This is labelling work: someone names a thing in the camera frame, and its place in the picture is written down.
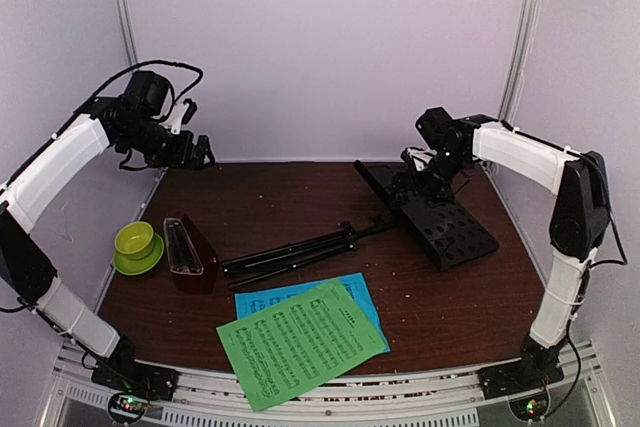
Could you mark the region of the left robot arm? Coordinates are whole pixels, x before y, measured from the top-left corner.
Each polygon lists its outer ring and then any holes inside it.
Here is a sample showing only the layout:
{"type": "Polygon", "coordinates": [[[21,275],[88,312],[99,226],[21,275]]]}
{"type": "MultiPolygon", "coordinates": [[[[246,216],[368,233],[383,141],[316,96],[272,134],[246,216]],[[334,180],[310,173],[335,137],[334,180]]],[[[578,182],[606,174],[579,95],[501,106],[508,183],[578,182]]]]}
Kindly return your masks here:
{"type": "Polygon", "coordinates": [[[20,309],[74,340],[96,360],[96,375],[123,391],[137,389],[144,380],[132,342],[62,282],[30,233],[60,191],[109,148],[125,155],[139,152],[151,168],[214,165],[208,137],[185,128],[196,103],[150,67],[144,62],[128,69],[131,78],[117,97],[94,91],[1,186],[2,280],[16,293],[20,309]]]}

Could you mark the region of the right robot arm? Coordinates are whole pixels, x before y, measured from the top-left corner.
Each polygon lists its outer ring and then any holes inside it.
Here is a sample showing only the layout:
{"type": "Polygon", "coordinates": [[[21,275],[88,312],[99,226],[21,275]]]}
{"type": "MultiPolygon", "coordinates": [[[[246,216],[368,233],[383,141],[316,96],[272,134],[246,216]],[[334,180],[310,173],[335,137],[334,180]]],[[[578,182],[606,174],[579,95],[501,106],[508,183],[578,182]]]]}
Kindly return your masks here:
{"type": "Polygon", "coordinates": [[[550,377],[570,324],[586,296],[588,271],[610,223],[606,166],[594,151],[580,154],[478,114],[454,119],[442,107],[426,110],[415,127],[425,148],[406,148],[402,160],[429,199],[451,196],[453,179],[477,161],[514,171],[555,198],[549,224],[552,267],[545,293],[512,377],[530,389],[550,377]]]}

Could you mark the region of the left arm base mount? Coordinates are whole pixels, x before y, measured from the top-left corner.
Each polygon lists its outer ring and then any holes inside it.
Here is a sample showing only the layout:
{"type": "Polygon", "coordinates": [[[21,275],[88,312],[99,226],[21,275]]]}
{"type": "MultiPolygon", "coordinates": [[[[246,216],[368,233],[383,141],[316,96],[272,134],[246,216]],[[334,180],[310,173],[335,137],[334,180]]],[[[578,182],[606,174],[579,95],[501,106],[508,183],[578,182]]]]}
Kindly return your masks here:
{"type": "Polygon", "coordinates": [[[134,365],[132,379],[103,366],[96,367],[91,374],[93,383],[113,390],[106,410],[111,419],[121,425],[140,421],[155,402],[171,401],[178,380],[176,370],[144,363],[134,365]]]}

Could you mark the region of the black music stand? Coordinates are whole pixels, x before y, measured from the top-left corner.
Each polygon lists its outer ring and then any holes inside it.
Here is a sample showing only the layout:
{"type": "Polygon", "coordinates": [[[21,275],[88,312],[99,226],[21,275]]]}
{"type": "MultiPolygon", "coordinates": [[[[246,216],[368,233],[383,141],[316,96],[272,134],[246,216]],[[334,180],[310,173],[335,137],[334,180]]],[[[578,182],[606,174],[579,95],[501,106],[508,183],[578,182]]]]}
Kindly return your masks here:
{"type": "Polygon", "coordinates": [[[345,221],[340,229],[319,237],[248,254],[221,263],[230,290],[245,287],[355,251],[362,238],[404,227],[440,271],[496,252],[498,241],[456,199],[450,186],[431,194],[417,173],[400,164],[354,163],[354,168],[389,209],[390,218],[376,218],[361,230],[345,221]]]}

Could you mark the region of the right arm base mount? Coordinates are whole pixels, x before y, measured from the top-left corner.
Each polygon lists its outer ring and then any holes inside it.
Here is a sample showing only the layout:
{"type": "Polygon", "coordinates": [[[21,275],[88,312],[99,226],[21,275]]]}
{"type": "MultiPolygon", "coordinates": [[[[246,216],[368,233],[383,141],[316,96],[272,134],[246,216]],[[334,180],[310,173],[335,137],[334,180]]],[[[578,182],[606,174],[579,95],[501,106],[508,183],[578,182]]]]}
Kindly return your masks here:
{"type": "Polygon", "coordinates": [[[485,400],[508,399],[514,417],[520,421],[541,421],[551,410],[549,387],[564,379],[561,368],[555,367],[541,379],[524,378],[521,362],[510,362],[478,371],[478,380],[485,400]]]}

